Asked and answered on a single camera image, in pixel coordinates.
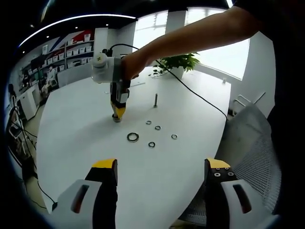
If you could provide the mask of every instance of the bright window light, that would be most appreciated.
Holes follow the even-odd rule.
[[[135,25],[134,47],[141,48],[165,34],[168,11],[162,11],[139,18]]]
[[[185,24],[193,23],[223,11],[216,8],[188,8]],[[196,58],[200,60],[202,65],[212,67],[242,80],[248,59],[249,44],[250,39],[247,39],[235,44],[200,51]]]
[[[228,7],[231,8],[233,6],[232,0],[226,0]]]
[[[120,15],[120,14],[88,14],[88,15],[81,15],[81,16],[66,18],[66,19],[54,22],[54,23],[52,23],[50,25],[47,25],[47,26],[41,28],[40,30],[37,30],[32,35],[30,35],[28,38],[26,38],[23,42],[21,42],[21,44],[18,47],[22,46],[28,39],[30,39],[31,37],[35,36],[37,33],[41,32],[41,31],[43,31],[43,30],[45,30],[45,29],[47,29],[47,28],[49,28],[49,27],[51,27],[53,25],[59,24],[59,23],[64,22],[64,21],[69,21],[69,20],[77,19],[77,18],[99,17],[99,16],[135,19],[135,17],[126,16],[126,15]]]

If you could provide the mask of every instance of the green leaves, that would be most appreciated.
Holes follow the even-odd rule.
[[[191,71],[194,69],[195,65],[198,64],[200,61],[196,58],[194,58],[195,54],[198,54],[197,52],[192,52],[189,54],[184,55],[178,55],[178,56],[172,56],[172,57],[164,57],[160,59],[162,65],[154,65],[154,68],[160,68],[160,69],[172,69],[172,68],[178,68],[183,67],[185,71]]]

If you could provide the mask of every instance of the hand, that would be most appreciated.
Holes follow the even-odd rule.
[[[127,80],[132,80],[139,76],[139,73],[147,66],[148,57],[142,50],[138,50],[122,59],[124,77]]]

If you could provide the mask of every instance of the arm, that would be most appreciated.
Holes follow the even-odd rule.
[[[202,51],[236,43],[253,36],[260,21],[249,12],[233,6],[150,42],[123,58],[125,77],[133,78],[152,61],[188,52]]]

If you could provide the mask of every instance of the ceiling light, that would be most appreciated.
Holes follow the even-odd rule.
[[[59,23],[64,22],[64,21],[69,21],[69,20],[77,19],[77,18],[97,17],[97,16],[135,19],[135,17],[132,17],[132,16],[126,16],[126,15],[120,15],[120,14],[106,14],[106,13],[105,14],[88,14],[88,15],[81,15],[81,16],[66,18],[66,19],[54,22],[54,23],[52,23],[50,25],[47,25],[47,26],[41,28],[40,30],[37,30],[32,35],[30,35],[28,38],[26,38],[23,42],[21,42],[21,44],[18,47],[22,46],[28,39],[30,39],[31,37],[35,36],[37,33],[41,32],[41,31],[43,31],[43,30],[45,30],[45,29],[47,29],[47,28],[49,28],[49,27],[51,27],[53,25],[59,24]]]

